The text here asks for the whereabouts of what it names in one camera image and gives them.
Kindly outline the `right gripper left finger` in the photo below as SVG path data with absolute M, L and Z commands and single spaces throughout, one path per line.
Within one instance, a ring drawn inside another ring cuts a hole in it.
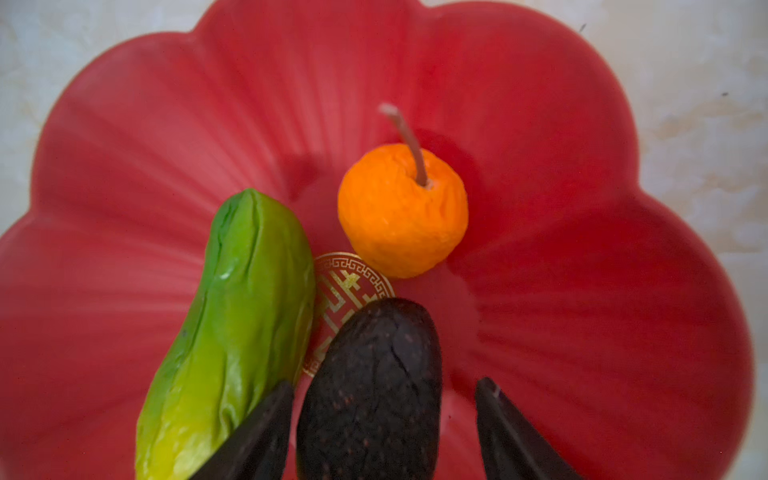
M 190 479 L 281 479 L 293 399 L 293 385 L 280 381 Z

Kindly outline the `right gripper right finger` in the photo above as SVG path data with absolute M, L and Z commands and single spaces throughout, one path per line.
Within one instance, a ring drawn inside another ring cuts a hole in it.
M 488 480 L 582 480 L 492 379 L 477 382 L 475 402 Z

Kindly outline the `green fake cucumber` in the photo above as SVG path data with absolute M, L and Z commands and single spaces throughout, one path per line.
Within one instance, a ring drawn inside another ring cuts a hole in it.
M 252 188 L 220 206 L 197 292 L 138 418 L 137 478 L 190 478 L 277 383 L 298 381 L 315 289 L 290 209 Z

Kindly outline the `small fake orange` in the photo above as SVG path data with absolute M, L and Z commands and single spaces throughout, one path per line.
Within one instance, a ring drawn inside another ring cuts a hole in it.
M 444 261 L 469 223 L 468 198 L 456 171 L 421 147 L 400 109 L 378 111 L 402 141 L 363 155 L 345 173 L 337 211 L 353 250 L 394 279 L 422 275 Z

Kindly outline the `dark fake avocado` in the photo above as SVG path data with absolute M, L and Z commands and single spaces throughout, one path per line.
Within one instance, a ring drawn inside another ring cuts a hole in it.
M 436 469 L 442 355 L 420 304 L 373 301 L 331 342 L 296 430 L 303 479 L 431 479 Z

